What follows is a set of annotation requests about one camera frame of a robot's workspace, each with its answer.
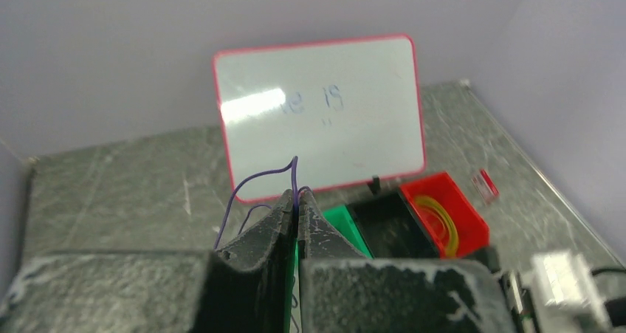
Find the black plastic bin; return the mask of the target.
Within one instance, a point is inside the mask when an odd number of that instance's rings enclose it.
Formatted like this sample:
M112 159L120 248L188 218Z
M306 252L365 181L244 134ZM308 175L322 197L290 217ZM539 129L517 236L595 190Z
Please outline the black plastic bin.
M440 257L437 245L400 189L352 202L347 209L372 257Z

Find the green plastic bin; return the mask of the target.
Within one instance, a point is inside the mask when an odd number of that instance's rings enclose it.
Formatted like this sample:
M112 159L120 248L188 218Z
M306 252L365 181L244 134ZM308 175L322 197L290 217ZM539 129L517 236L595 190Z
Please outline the green plastic bin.
M345 205L336 206L323 211L324 218L347 239L359 252L367 258L372 255L367 248L348 208ZM301 332L300 305L299 305L299 279L298 279L298 248L295 248L294 270L292 276L292 297L290 308L289 328L286 332Z

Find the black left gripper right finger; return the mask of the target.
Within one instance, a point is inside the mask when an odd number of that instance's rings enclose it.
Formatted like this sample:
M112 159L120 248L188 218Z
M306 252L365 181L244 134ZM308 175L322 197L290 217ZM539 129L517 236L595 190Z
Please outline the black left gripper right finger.
M514 332L496 277L467 259L367 258L299 196L303 332Z

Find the red plastic bin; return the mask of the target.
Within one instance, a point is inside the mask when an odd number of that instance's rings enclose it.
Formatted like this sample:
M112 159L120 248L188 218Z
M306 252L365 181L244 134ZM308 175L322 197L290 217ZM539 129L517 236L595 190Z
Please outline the red plastic bin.
M441 258L461 258L490 245L489 226L448 173L405 182L399 189Z

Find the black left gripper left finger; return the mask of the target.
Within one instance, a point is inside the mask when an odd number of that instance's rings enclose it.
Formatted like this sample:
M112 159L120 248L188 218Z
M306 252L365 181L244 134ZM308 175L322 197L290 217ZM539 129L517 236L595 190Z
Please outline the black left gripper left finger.
M3 332L284 332L293 192L218 250L57 251L1 302Z

